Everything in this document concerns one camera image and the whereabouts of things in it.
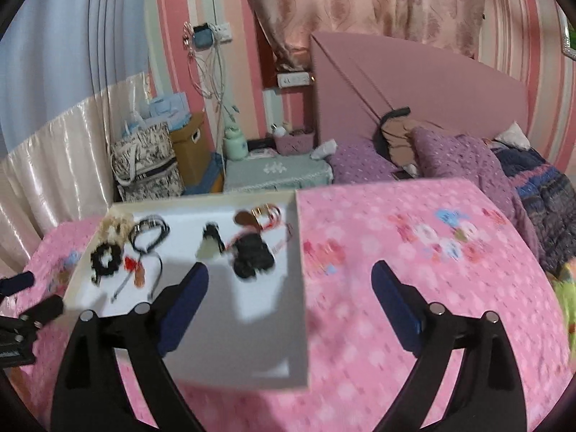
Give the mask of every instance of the hair accessory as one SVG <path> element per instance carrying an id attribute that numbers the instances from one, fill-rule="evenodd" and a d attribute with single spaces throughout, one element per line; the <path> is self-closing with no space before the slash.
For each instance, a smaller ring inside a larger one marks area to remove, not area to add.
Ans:
<path id="1" fill-rule="evenodd" d="M 224 251 L 226 251 L 226 245 L 222 242 L 218 232 L 218 225 L 214 222 L 208 222 L 202 233 L 202 242 L 196 252 L 196 258 L 198 260 L 209 260 Z"/>
<path id="2" fill-rule="evenodd" d="M 260 224 L 260 221 L 258 220 L 260 217 L 268 217 L 269 221 L 265 225 L 260 225 L 261 232 L 277 228 L 282 221 L 282 212 L 275 204 L 267 203 L 263 206 L 258 206 L 257 208 L 254 208 L 251 213 L 258 221 L 258 224 Z"/>
<path id="3" fill-rule="evenodd" d="M 262 230 L 262 226 L 260 226 L 257 217 L 246 210 L 238 211 L 236 216 L 234 216 L 234 222 L 239 226 L 243 226 L 243 228 L 252 227 L 257 229 L 258 232 Z"/>
<path id="4" fill-rule="evenodd" d="M 122 247 L 128 241 L 128 235 L 133 227 L 134 218 L 131 214 L 106 216 L 100 222 L 98 237 L 101 242 L 117 243 Z"/>
<path id="5" fill-rule="evenodd" d="M 95 275 L 92 277 L 92 282 L 100 285 L 102 277 L 108 278 L 119 270 L 122 263 L 122 248 L 117 243 L 100 243 L 90 254 L 90 261 L 92 263 L 92 270 Z"/>
<path id="6" fill-rule="evenodd" d="M 141 289 L 142 287 L 144 287 L 144 284 L 146 283 L 146 280 L 144 278 L 145 276 L 145 271 L 144 271 L 144 265 L 142 265 L 142 262 L 140 260 L 135 260 L 133 258 L 130 257 L 125 257 L 124 258 L 124 268 L 128 273 L 134 273 L 134 285 L 138 288 Z"/>
<path id="7" fill-rule="evenodd" d="M 138 237 L 144 232 L 148 232 L 153 229 L 160 229 L 160 235 L 156 238 L 156 240 L 154 240 L 152 243 L 146 246 L 146 248 L 139 247 L 136 244 Z M 116 301 L 118 295 L 126 287 L 126 284 L 128 284 L 128 281 L 131 278 L 132 273 L 135 273 L 134 285 L 136 285 L 136 287 L 142 287 L 144 285 L 144 267 L 142 266 L 141 261 L 142 258 L 145 256 L 154 256 L 158 258 L 158 261 L 160 262 L 160 272 L 158 273 L 156 281 L 154 282 L 154 285 L 152 286 L 152 289 L 148 294 L 148 300 L 151 301 L 153 299 L 154 292 L 156 291 L 156 288 L 160 283 L 160 278 L 162 277 L 162 270 L 163 270 L 162 258 L 158 253 L 156 253 L 155 248 L 162 242 L 164 242 L 169 233 L 170 233 L 170 226 L 166 224 L 166 222 L 162 219 L 162 217 L 156 215 L 145 217 L 132 228 L 132 230 L 129 233 L 128 239 L 134 251 L 139 253 L 139 258 L 138 261 L 136 262 L 136 266 L 132 264 L 133 259 L 131 259 L 132 261 L 129 261 L 129 267 L 132 267 L 133 270 L 128 273 L 128 275 L 122 281 L 122 284 L 118 287 L 116 292 L 114 292 L 111 298 L 112 303 Z"/>
<path id="8" fill-rule="evenodd" d="M 258 233 L 242 235 L 233 247 L 237 252 L 233 268 L 239 278 L 255 278 L 256 271 L 268 271 L 274 267 L 274 256 Z"/>

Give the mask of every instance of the brown box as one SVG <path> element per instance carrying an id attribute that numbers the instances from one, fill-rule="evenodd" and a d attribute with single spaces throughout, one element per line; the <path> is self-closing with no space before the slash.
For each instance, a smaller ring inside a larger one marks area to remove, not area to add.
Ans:
<path id="1" fill-rule="evenodd" d="M 204 114 L 192 114 L 186 126 L 170 133 L 184 186 L 198 185 L 211 160 L 203 132 Z"/>

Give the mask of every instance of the curtain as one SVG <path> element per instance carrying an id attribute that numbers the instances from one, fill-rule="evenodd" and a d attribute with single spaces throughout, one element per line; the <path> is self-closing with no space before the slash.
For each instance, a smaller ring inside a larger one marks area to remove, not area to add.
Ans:
<path id="1" fill-rule="evenodd" d="M 310 67 L 313 31 L 354 32 L 478 51 L 485 0 L 251 0 L 284 69 Z"/>
<path id="2" fill-rule="evenodd" d="M 25 0 L 0 41 L 0 276 L 113 200 L 109 145 L 148 97 L 144 0 Z"/>

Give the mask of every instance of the green fabric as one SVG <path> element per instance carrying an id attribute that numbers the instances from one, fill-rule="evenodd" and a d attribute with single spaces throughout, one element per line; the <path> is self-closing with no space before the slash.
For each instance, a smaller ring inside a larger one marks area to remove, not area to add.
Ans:
<path id="1" fill-rule="evenodd" d="M 568 333 L 568 343 L 572 358 L 576 354 L 576 284 L 573 282 L 552 281 L 554 293 L 564 315 L 564 325 Z"/>
<path id="2" fill-rule="evenodd" d="M 226 163 L 224 192 L 255 192 L 311 188 L 332 183 L 332 167 L 326 161 L 302 156 L 243 159 Z"/>

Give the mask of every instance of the pink bedsheet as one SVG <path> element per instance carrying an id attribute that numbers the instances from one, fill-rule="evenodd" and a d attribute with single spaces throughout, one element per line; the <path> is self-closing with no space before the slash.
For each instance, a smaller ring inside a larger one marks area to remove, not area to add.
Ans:
<path id="1" fill-rule="evenodd" d="M 332 186 L 298 194 L 306 279 L 310 389 L 219 392 L 179 385 L 209 431 L 370 431 L 414 364 L 401 349 L 370 287 L 372 265 L 385 259 L 398 278 L 428 301 L 478 317 L 497 311 L 514 349 L 529 430 L 567 386 L 568 346 L 562 315 L 538 262 L 513 226 L 470 182 L 414 180 Z M 39 282 L 19 296 L 21 311 L 39 300 L 62 259 L 86 245 L 96 220 L 48 235 L 28 269 Z M 44 422 L 67 334 L 52 326 L 26 369 Z M 453 356 L 427 423 L 439 420 L 457 374 Z M 122 366 L 141 420 L 153 423 L 129 366 Z"/>

